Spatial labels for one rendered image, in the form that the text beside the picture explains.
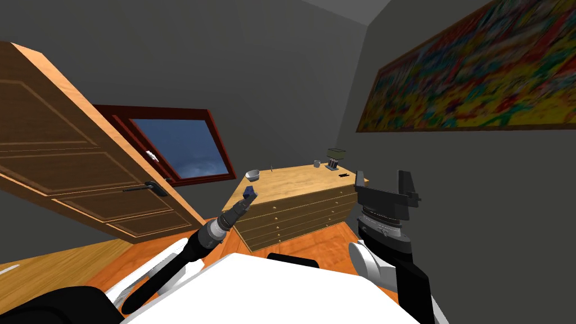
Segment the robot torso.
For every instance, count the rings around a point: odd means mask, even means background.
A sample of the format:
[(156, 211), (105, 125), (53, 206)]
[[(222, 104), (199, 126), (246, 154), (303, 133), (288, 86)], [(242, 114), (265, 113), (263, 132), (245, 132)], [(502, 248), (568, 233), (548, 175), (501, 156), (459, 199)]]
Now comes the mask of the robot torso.
[(369, 280), (233, 253), (121, 324), (419, 324)]

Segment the red framed window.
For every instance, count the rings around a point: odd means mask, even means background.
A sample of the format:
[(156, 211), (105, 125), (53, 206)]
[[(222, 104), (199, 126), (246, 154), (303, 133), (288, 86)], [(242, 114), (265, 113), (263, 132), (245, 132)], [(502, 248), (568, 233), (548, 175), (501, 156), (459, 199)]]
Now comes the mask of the red framed window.
[(207, 109), (95, 105), (173, 187), (236, 179)]

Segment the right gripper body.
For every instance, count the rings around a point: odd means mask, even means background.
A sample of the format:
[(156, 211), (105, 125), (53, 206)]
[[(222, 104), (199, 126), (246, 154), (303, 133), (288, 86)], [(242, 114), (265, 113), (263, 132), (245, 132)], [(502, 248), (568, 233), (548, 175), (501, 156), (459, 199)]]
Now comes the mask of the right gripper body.
[(354, 189), (363, 211), (399, 221), (408, 221), (408, 208), (418, 208), (421, 201), (415, 192), (407, 192), (405, 195), (366, 186), (354, 186)]

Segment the wooden chest of drawers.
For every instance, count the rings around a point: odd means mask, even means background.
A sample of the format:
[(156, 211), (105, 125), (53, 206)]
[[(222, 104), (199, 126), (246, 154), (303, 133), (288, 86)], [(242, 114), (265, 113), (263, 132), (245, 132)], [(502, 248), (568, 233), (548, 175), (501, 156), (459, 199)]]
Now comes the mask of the wooden chest of drawers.
[(223, 207), (258, 196), (233, 229), (254, 253), (344, 222), (357, 203), (354, 172), (328, 163), (250, 170)]

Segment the brown wooden door leaf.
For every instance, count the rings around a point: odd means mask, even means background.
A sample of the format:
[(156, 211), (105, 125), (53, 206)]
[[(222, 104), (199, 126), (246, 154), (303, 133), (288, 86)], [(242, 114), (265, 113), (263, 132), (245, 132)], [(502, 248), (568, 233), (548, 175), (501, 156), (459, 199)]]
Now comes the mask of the brown wooden door leaf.
[[(168, 196), (122, 191), (147, 181)], [(204, 224), (45, 55), (3, 41), (0, 190), (130, 244)]]

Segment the colourful framed painting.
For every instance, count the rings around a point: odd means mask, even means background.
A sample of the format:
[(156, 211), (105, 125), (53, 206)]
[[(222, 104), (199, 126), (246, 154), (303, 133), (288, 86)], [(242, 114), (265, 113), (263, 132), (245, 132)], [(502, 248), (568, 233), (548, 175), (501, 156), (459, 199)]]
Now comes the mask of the colourful framed painting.
[(378, 70), (357, 132), (576, 129), (576, 0), (493, 0)]

